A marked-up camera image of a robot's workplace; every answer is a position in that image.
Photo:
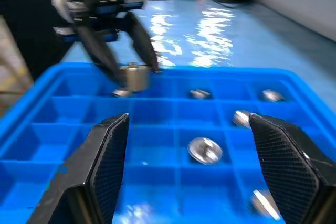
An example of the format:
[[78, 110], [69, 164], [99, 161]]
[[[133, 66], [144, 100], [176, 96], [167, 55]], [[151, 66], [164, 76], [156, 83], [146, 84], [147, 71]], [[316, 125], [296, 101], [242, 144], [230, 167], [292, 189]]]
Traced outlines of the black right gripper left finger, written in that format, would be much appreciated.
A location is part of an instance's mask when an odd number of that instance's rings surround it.
[[129, 115], [104, 119], [59, 166], [27, 224], [112, 224], [125, 164]]

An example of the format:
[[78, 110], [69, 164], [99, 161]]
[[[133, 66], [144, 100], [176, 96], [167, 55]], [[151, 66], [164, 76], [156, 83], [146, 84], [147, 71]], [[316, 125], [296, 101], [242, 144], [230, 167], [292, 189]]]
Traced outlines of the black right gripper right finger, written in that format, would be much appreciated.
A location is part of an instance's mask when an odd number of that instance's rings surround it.
[[336, 163], [302, 128], [252, 113], [262, 174], [286, 224], [336, 224]]

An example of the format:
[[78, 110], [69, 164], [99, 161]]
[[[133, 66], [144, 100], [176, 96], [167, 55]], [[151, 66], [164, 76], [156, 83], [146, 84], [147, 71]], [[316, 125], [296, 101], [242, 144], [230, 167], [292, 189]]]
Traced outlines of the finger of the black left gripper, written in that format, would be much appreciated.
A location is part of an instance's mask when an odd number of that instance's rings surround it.
[[76, 33], [96, 67], [118, 86], [125, 87], [117, 60], [102, 36], [89, 25], [76, 26]]
[[125, 31], [132, 40], [132, 46], [143, 63], [153, 72], [160, 72], [157, 53], [152, 45], [151, 37], [137, 16], [132, 12], [125, 15]]

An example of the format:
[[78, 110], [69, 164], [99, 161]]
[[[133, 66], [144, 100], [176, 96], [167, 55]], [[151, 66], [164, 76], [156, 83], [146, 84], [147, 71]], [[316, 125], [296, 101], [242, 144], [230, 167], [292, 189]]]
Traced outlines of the metal roller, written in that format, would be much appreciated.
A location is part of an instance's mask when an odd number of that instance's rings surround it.
[[254, 190], [251, 197], [253, 208], [261, 215], [275, 221], [282, 219], [276, 203], [268, 190]]
[[278, 102], [284, 101], [284, 96], [275, 90], [266, 89], [262, 91], [262, 96], [265, 101]]
[[222, 148], [213, 140], [197, 137], [188, 144], [190, 157], [203, 165], [217, 164], [223, 157]]
[[233, 115], [233, 123], [236, 126], [250, 128], [250, 112], [246, 110], [236, 110]]
[[204, 100], [204, 99], [210, 99], [212, 95], [207, 91], [201, 89], [194, 89], [190, 90], [190, 97], [193, 99]]
[[129, 90], [125, 90], [125, 89], [115, 89], [111, 93], [111, 96], [115, 98], [128, 98], [131, 95], [132, 95], [132, 92]]
[[151, 69], [146, 65], [129, 63], [119, 67], [125, 84], [125, 88], [130, 92], [140, 92], [146, 90], [150, 85]]

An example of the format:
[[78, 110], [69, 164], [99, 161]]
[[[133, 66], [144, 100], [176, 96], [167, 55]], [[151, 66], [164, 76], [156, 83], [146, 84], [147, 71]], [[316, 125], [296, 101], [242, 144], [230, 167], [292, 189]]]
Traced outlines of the blue compartment tray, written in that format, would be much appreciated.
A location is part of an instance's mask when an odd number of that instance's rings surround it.
[[[266, 187], [253, 134], [236, 126], [236, 110], [301, 127], [336, 162], [336, 114], [295, 74], [259, 68], [173, 68], [148, 90], [113, 98], [116, 85], [89, 63], [47, 70], [0, 119], [0, 224], [27, 224], [59, 166], [93, 126], [128, 113], [121, 195], [112, 224], [284, 224], [248, 209]], [[211, 93], [193, 99], [190, 90]], [[284, 101], [263, 99], [263, 90]], [[213, 165], [188, 153], [197, 137], [223, 150]]]

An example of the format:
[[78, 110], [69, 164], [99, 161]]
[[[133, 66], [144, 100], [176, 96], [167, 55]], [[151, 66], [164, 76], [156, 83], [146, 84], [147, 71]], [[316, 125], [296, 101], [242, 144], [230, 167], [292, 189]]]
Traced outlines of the black cloth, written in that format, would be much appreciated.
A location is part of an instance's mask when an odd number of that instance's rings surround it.
[[49, 67], [61, 62], [73, 45], [59, 38], [55, 27], [65, 22], [51, 0], [0, 0], [0, 15], [5, 19], [33, 80]]

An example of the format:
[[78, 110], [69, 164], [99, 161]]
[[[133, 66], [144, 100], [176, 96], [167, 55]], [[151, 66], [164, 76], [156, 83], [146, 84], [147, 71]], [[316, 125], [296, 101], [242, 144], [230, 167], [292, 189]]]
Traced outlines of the wooden board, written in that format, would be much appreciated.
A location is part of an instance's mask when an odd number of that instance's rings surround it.
[[3, 16], [0, 16], [0, 118], [34, 81]]

